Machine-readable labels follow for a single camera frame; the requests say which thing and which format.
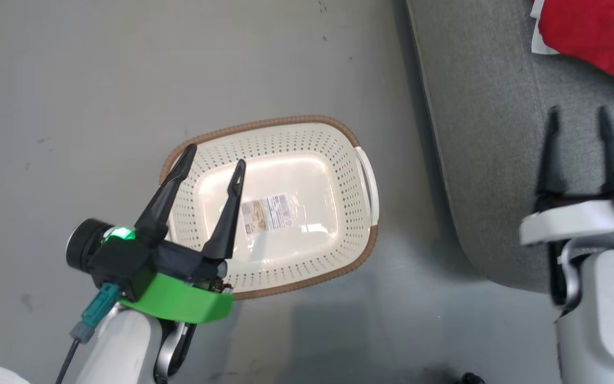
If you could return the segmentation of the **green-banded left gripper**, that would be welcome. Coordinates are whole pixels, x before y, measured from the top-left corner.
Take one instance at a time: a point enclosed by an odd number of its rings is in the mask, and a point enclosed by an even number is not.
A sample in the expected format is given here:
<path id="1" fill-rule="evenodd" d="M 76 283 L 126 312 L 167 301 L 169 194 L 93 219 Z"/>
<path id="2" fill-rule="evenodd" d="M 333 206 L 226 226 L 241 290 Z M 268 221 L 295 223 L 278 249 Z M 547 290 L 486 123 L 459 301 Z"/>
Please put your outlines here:
<path id="1" fill-rule="evenodd" d="M 156 246 L 168 233 L 168 217 L 181 183 L 188 177 L 197 145 L 186 146 L 155 195 L 135 223 L 135 237 Z M 156 248 L 157 275 L 138 301 L 120 303 L 146 315 L 181 323 L 201 325 L 221 320 L 232 308 L 234 298 L 224 293 L 229 287 L 227 259 L 236 243 L 237 220 L 246 174 L 246 161 L 237 161 L 227 187 L 227 201 L 219 221 L 202 252 L 173 242 Z"/>

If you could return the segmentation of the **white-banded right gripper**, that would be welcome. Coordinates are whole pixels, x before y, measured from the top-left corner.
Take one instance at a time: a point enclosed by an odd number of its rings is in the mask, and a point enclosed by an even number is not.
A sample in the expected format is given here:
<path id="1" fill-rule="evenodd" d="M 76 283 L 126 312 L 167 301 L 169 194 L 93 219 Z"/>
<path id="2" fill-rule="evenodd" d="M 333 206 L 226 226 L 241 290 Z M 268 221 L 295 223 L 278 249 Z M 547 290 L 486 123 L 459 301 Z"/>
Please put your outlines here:
<path id="1" fill-rule="evenodd" d="M 614 125 L 607 106 L 599 108 L 599 138 L 603 146 L 604 183 L 614 189 Z M 519 228 L 521 245 L 570 240 L 614 233 L 614 202 L 602 195 L 565 195 L 561 173 L 560 107 L 548 110 L 531 214 Z"/>

